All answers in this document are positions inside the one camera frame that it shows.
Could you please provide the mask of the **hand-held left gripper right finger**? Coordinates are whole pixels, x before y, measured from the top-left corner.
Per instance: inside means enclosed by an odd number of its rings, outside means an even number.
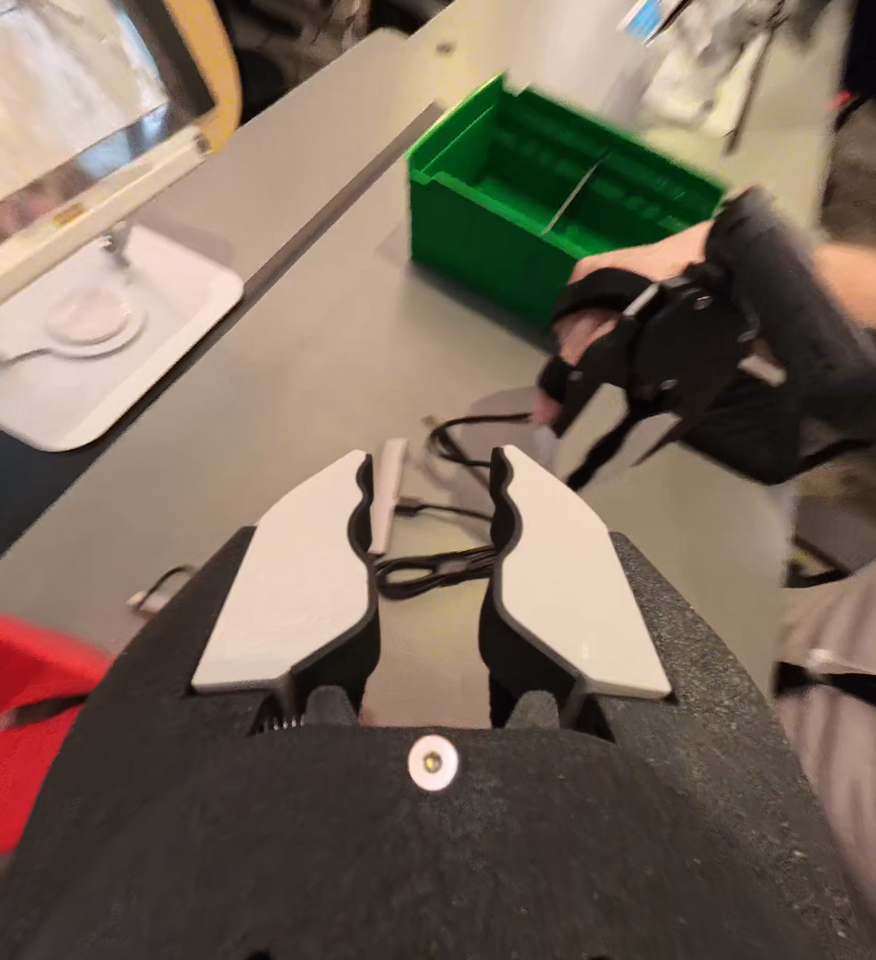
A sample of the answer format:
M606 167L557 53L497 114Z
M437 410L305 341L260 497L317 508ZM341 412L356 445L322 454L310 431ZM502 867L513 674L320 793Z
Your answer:
M599 697L672 697L602 519L516 445L492 450L492 565L479 614L479 654L489 672L492 726L542 692L560 723L598 723Z

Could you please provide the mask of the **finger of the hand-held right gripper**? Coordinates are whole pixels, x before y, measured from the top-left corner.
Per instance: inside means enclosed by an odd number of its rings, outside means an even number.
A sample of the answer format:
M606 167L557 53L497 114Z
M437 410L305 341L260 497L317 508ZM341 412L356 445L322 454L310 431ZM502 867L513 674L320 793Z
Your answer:
M567 476L567 486L580 493L592 484L616 479L669 443L681 425L682 417L677 414L648 417L626 414L588 450L582 462Z
M598 379L577 375L566 384L564 399L536 385L536 445L540 460L554 460L561 438L598 392Z

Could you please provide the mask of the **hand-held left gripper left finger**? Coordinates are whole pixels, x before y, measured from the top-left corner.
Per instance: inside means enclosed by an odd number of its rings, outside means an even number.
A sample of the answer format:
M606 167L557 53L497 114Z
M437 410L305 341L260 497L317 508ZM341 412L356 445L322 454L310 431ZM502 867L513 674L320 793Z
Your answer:
M360 714L381 657L372 456L351 450L256 522L192 675L196 694L265 691L300 716L337 688Z

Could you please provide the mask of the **grey usb hub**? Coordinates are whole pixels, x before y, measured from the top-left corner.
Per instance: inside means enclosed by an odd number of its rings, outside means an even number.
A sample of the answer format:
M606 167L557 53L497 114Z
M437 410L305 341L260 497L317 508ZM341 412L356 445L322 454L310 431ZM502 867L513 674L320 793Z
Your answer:
M400 500L408 454L407 438L388 438L373 459L373 498L370 507L371 542L369 553L383 557Z

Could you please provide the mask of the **person's right hand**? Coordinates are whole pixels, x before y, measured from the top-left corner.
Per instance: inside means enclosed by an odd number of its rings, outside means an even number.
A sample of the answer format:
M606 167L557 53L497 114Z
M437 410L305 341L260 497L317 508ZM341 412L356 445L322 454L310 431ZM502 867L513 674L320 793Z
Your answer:
M673 278L689 263L703 259L712 225L712 221L699 222L654 244L584 258L572 269L566 284L574 285L602 270L634 273L656 282ZM558 356L567 365L576 367L592 343L614 329L619 316L617 311L595 307L566 314L553 322Z

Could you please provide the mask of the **green plastic bin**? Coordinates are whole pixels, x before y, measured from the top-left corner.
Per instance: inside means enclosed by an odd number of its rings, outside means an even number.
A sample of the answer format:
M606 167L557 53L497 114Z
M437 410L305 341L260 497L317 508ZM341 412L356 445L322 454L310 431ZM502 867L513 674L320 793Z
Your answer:
M406 155L410 257L534 330L576 264L710 220L718 179L501 73Z

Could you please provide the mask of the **large red bin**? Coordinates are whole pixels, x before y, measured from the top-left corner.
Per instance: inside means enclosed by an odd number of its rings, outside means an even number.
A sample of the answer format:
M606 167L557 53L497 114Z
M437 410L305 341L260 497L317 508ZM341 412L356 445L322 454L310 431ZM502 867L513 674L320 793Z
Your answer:
M0 615L0 889L48 771L112 658Z

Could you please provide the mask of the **blue and white card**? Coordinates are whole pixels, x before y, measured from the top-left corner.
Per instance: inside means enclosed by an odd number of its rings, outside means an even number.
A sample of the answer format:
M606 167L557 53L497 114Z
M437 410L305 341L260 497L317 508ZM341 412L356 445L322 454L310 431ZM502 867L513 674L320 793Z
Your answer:
M637 42L649 42L679 6L679 1L634 1L617 30Z

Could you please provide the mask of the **wooden chair back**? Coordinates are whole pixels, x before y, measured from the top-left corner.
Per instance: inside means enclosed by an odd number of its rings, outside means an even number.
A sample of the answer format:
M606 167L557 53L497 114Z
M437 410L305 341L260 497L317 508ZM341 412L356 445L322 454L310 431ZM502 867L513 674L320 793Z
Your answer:
M240 69L225 14L214 1L163 1L197 66L214 106L197 128L205 152L221 152L240 126L243 107Z

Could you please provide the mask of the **tablet with bright screen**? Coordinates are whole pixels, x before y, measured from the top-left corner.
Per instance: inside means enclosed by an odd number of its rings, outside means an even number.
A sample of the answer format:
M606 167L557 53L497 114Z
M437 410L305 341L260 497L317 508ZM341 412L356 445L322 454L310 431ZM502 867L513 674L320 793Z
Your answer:
M215 106L168 2L0 2L0 236Z

